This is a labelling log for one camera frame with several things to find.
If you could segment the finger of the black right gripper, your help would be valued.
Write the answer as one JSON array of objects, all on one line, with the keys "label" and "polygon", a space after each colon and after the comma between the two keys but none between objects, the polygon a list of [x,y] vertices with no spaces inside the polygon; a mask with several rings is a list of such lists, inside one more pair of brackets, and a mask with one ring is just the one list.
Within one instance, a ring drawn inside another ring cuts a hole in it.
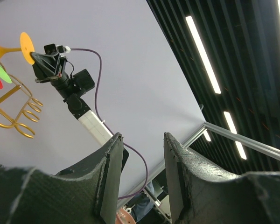
[{"label": "finger of the black right gripper", "polygon": [[53,81],[57,79],[60,64],[60,54],[43,55],[32,52],[35,64],[32,65],[37,81]]}]

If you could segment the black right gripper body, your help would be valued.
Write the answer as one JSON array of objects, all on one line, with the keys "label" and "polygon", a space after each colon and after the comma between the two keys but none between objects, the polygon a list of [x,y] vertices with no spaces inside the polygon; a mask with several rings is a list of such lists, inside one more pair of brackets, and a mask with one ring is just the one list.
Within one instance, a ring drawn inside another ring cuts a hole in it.
[{"label": "black right gripper body", "polygon": [[62,78],[67,57],[58,52],[51,55],[34,52],[34,62],[35,81],[46,83]]}]

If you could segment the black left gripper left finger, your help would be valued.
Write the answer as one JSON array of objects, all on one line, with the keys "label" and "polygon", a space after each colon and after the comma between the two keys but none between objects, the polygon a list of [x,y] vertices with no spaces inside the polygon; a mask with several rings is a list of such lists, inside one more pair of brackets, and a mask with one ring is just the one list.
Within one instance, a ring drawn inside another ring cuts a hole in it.
[{"label": "black left gripper left finger", "polygon": [[59,172],[0,168],[0,224],[115,223],[123,137]]}]

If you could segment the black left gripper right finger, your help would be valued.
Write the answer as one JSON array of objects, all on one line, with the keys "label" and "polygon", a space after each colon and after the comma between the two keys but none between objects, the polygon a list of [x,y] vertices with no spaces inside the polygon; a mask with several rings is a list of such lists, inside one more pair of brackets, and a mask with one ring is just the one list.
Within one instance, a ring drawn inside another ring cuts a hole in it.
[{"label": "black left gripper right finger", "polygon": [[174,224],[280,224],[280,172],[228,172],[170,133],[164,159]]}]

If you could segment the orange plastic wine glass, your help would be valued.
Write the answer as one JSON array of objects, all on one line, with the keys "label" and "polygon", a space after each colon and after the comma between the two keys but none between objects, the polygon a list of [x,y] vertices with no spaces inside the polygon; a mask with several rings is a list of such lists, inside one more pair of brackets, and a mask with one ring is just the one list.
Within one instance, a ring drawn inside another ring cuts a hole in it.
[{"label": "orange plastic wine glass", "polygon": [[0,59],[8,53],[21,52],[27,63],[33,65],[35,60],[32,58],[31,53],[34,52],[34,45],[30,36],[26,32],[22,32],[20,35],[20,47],[18,48],[6,48],[0,46]]}]

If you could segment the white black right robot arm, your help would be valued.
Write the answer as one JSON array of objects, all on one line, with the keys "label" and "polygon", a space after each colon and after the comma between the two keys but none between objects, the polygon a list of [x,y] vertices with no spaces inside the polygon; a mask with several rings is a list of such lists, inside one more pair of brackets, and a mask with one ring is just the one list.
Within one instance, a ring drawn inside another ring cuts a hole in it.
[{"label": "white black right robot arm", "polygon": [[66,71],[67,57],[60,53],[39,54],[30,53],[34,60],[32,65],[36,83],[50,83],[67,104],[70,113],[91,134],[96,142],[102,146],[113,134],[92,111],[82,96],[94,89],[95,83],[86,69],[69,76]]}]

